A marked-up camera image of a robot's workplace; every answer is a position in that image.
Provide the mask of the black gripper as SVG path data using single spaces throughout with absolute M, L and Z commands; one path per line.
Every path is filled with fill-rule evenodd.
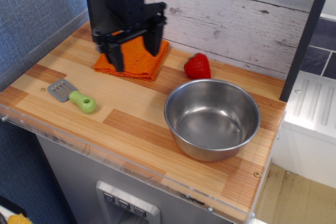
M 164 2 L 146 4 L 144 0 L 107 0 L 113 16 L 113 32 L 106 37 L 106 56 L 117 72 L 124 72 L 120 44 L 142 36 L 146 50 L 153 56 L 159 52 L 166 24 Z

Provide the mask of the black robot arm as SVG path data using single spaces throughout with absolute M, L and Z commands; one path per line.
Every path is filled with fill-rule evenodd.
M 146 4 L 144 0 L 102 0 L 103 17 L 92 28 L 98 50 L 107 56 L 117 72 L 124 71 L 121 45 L 139 36 L 153 56 L 159 52 L 166 24 L 164 2 Z

